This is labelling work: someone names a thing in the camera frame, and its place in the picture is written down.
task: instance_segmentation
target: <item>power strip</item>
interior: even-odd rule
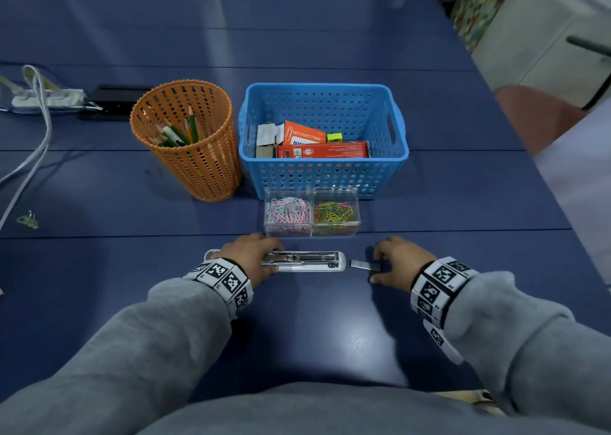
[[[85,91],[82,89],[62,89],[58,94],[55,91],[46,91],[47,105],[50,109],[73,109],[83,107],[85,103]],[[25,95],[14,96],[11,100],[13,108],[21,109],[39,109],[38,100],[34,91],[31,89],[25,90]]]

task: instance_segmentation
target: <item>cable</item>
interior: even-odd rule
[[[11,211],[13,211],[13,207],[17,203],[17,200],[19,200],[19,197],[21,196],[21,192],[23,192],[23,189],[26,188],[27,184],[30,182],[30,180],[36,173],[36,170],[39,168],[41,161],[45,157],[46,151],[47,149],[49,149],[49,143],[51,141],[51,131],[53,129],[53,126],[51,124],[51,114],[49,112],[49,107],[46,103],[46,90],[45,90],[45,84],[43,82],[43,77],[40,71],[38,70],[38,68],[33,67],[32,65],[24,65],[23,70],[25,70],[26,68],[31,68],[35,73],[35,76],[32,80],[32,90],[34,91],[36,100],[38,100],[40,111],[42,112],[42,116],[45,119],[46,133],[45,133],[45,137],[42,139],[42,142],[36,148],[36,150],[32,152],[30,156],[21,163],[21,165],[19,165],[9,174],[7,174],[6,176],[0,179],[0,184],[4,183],[4,181],[6,181],[7,179],[9,179],[11,176],[18,173],[19,171],[21,171],[31,161],[33,161],[37,155],[40,154],[38,160],[36,160],[30,172],[27,174],[23,182],[19,185],[19,188],[17,189],[17,192],[15,192],[13,198],[11,199],[9,206],[4,211],[2,219],[0,219],[0,231],[4,227],[4,223],[6,222],[6,220],[9,218]]]

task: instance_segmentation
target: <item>person's right hand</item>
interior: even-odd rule
[[[426,263],[437,260],[437,257],[413,242],[391,236],[376,246],[373,259],[390,261],[392,271],[372,276],[370,281],[372,284],[382,284],[410,292],[414,277],[420,269]]]

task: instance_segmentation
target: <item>black device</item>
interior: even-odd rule
[[[81,120],[90,121],[126,122],[130,119],[131,110],[138,99],[151,89],[150,86],[100,84],[86,100],[95,103],[102,110],[82,110],[79,117]]]

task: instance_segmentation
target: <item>orange mesh cup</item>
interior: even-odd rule
[[[171,123],[193,142],[189,107],[196,120],[198,141],[183,147],[159,147],[159,128]],[[220,87],[205,81],[182,80],[144,94],[130,116],[131,130],[187,190],[203,201],[225,200],[242,179],[233,107]]]

